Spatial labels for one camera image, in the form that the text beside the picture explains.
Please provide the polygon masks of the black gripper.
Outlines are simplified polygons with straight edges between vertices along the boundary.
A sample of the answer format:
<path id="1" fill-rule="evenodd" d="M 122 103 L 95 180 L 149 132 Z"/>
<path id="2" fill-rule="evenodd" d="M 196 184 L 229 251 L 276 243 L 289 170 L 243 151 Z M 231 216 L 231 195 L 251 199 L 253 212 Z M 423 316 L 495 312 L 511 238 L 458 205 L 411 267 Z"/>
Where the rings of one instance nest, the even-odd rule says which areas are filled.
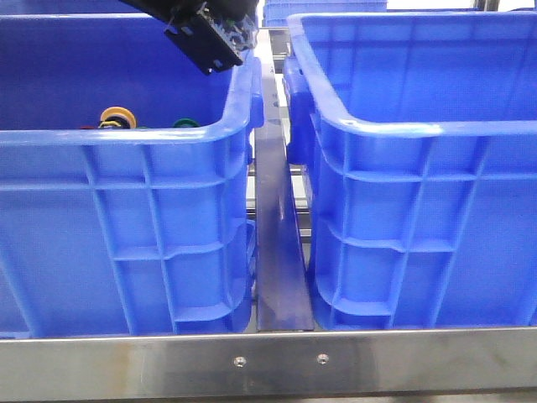
<path id="1" fill-rule="evenodd" d="M 166 37 L 202 73 L 223 72 L 244 63 L 257 45 L 255 1 L 127 1 L 166 23 Z"/>

